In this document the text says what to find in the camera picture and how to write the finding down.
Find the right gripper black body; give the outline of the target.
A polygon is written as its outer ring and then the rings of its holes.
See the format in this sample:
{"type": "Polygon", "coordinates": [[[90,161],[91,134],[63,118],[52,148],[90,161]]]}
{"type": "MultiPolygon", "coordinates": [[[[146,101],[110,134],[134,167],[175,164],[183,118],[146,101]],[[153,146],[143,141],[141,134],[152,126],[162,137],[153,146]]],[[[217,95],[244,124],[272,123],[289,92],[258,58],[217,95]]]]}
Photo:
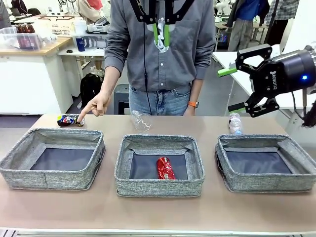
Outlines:
{"type": "Polygon", "coordinates": [[[314,49],[296,50],[263,61],[250,79],[252,95],[266,98],[312,88],[316,84],[316,52],[314,49]]]}

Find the person's right hand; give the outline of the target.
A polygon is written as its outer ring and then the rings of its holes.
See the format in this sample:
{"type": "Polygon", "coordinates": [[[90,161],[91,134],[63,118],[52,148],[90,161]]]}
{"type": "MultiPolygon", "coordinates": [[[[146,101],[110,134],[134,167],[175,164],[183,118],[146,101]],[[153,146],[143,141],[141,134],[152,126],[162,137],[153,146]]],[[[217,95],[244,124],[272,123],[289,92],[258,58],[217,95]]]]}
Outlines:
{"type": "Polygon", "coordinates": [[[82,122],[89,112],[92,112],[96,117],[103,116],[106,113],[109,101],[110,93],[101,91],[82,109],[77,122],[82,122]]]}

